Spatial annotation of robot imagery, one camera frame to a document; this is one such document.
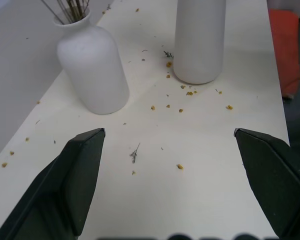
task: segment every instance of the dried flower petal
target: dried flower petal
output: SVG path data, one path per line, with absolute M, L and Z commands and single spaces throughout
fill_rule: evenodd
M 178 167 L 178 169 L 181 169 L 181 170 L 184 169 L 184 166 L 182 166 L 181 164 L 178 164 L 177 167 Z

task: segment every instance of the white vase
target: white vase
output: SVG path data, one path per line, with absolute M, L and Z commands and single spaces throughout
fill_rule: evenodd
M 108 31 L 90 23 L 90 11 L 82 20 L 55 25 L 64 30 L 57 56 L 85 106 L 95 114 L 110 114 L 128 101 L 129 88 L 118 47 Z M 58 15 L 65 23 L 67 19 Z
M 178 0 L 173 70 L 182 81 L 204 84 L 222 71 L 226 0 Z

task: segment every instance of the white bottle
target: white bottle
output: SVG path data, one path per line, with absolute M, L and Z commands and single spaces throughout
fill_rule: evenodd
M 178 0 L 173 70 L 182 81 L 204 84 L 222 71 L 226 0 Z
M 127 103 L 129 88 L 115 40 L 102 27 L 92 25 L 89 9 L 86 12 L 75 23 L 62 25 L 54 20 L 64 30 L 57 56 L 86 107 L 95 114 L 110 114 Z

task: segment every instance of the white tabletop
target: white tabletop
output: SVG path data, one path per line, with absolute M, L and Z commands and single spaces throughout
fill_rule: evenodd
M 130 88 L 127 105 L 95 115 L 61 72 L 0 154 L 0 227 L 68 140 L 105 128 L 97 187 L 80 240 L 165 239 L 174 233 L 194 239 L 232 239 L 242 232 L 275 236 L 233 137 L 240 127 L 288 142 L 267 1 L 227 1 L 223 72 L 193 86 L 198 92 L 193 96 L 186 95 L 188 84 L 181 89 L 184 83 L 166 67 L 163 53 L 174 51 L 176 10 L 177 0 L 113 3 L 98 25 L 117 41 Z M 132 164 L 129 154 L 139 143 Z

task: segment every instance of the red object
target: red object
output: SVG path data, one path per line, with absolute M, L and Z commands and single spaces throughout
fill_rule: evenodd
M 281 94 L 291 97 L 300 83 L 299 17 L 290 11 L 269 9 L 269 19 Z

